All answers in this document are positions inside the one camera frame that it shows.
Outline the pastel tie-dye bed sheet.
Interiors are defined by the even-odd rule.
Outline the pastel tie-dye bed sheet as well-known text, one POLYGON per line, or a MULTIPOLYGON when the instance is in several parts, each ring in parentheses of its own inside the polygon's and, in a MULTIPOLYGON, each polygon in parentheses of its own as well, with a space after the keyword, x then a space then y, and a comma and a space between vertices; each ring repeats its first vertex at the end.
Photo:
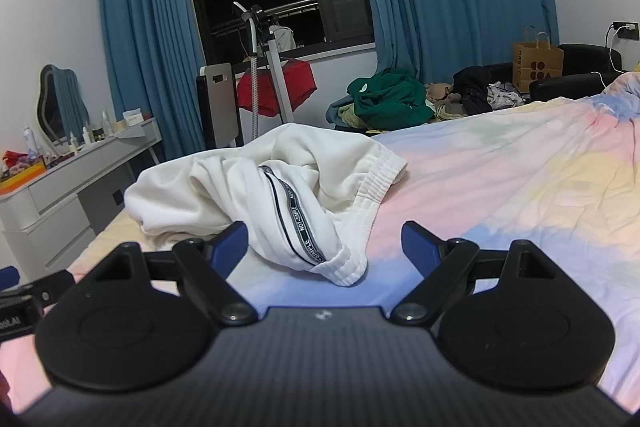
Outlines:
POLYGON ((172 247, 124 213, 1 343, 6 426, 634 426, 639 421, 639 77, 602 93, 393 131, 408 165, 352 286, 247 253, 257 311, 217 326, 172 247), (390 312, 423 280, 408 221, 480 247, 432 326, 390 312))

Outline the white track pants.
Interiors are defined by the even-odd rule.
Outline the white track pants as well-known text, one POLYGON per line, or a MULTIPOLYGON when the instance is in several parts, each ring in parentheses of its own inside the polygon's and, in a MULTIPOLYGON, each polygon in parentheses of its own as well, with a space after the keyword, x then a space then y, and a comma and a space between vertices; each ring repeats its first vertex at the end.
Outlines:
POLYGON ((211 236, 233 222, 274 265, 352 286, 383 199, 408 162, 362 134, 281 124, 242 147, 143 171, 125 193, 147 236, 211 236))

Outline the black sofa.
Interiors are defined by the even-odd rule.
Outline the black sofa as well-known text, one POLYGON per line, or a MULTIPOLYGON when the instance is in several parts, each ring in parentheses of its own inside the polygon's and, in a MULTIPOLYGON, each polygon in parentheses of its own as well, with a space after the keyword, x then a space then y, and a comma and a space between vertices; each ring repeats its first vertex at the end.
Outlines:
MULTIPOLYGON (((606 46, 593 44, 565 43, 559 48, 564 51, 562 75, 556 78, 537 80, 526 93, 529 101, 548 102, 554 98, 585 98, 601 93, 618 76, 622 75, 620 52, 606 46)), ((511 62, 492 64, 486 67, 491 73, 491 83, 509 83, 513 78, 511 62)))

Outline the black clothes pile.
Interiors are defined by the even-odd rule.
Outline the black clothes pile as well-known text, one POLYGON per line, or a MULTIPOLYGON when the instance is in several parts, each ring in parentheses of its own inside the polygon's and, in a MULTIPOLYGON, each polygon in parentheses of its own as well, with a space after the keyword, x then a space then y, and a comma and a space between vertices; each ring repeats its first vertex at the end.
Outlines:
POLYGON ((460 101, 468 116, 492 112, 488 102, 491 73, 486 67, 471 66, 454 74, 452 92, 460 95, 460 101))

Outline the green hoodie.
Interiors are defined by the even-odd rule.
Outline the green hoodie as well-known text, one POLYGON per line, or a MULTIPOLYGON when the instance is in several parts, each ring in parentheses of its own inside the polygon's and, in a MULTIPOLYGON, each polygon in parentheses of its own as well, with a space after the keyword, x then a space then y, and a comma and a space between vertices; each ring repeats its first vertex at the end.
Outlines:
POLYGON ((354 113, 369 128, 395 131, 426 124, 434 110, 426 104, 426 88, 412 72, 386 68, 347 87, 354 113))

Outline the wavy black frame mirror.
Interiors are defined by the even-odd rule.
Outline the wavy black frame mirror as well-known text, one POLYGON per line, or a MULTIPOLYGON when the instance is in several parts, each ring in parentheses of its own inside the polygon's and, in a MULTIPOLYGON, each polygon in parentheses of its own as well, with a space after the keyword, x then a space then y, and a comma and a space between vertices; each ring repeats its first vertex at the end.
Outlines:
POLYGON ((90 124, 76 74, 52 64, 43 67, 39 77, 37 121, 47 139, 61 145, 73 134, 82 138, 82 129, 90 124))

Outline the brown paper bag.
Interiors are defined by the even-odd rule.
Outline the brown paper bag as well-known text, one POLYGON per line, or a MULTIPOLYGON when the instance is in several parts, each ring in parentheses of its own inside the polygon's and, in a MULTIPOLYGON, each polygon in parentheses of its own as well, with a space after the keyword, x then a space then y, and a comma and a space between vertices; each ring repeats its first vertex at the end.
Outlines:
POLYGON ((564 51, 551 43, 548 32, 527 26, 525 40, 513 45, 512 84, 526 94, 534 81, 560 77, 563 63, 564 51))

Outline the left blue curtain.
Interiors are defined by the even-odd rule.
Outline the left blue curtain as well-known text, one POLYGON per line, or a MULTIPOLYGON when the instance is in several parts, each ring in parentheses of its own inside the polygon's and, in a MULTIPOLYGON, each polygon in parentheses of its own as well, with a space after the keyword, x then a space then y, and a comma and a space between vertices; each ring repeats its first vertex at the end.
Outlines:
POLYGON ((205 64, 192 0, 100 0, 117 114, 155 118, 168 159, 204 150, 195 79, 205 64))

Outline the white dressing table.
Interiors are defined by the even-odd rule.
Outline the white dressing table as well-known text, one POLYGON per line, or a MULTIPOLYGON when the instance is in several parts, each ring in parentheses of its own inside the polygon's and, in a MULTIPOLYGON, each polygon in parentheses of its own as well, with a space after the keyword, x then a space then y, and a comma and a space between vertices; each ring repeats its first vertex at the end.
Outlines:
POLYGON ((68 268, 124 208, 130 161, 162 136, 151 118, 92 144, 1 197, 1 258, 30 282, 68 268))

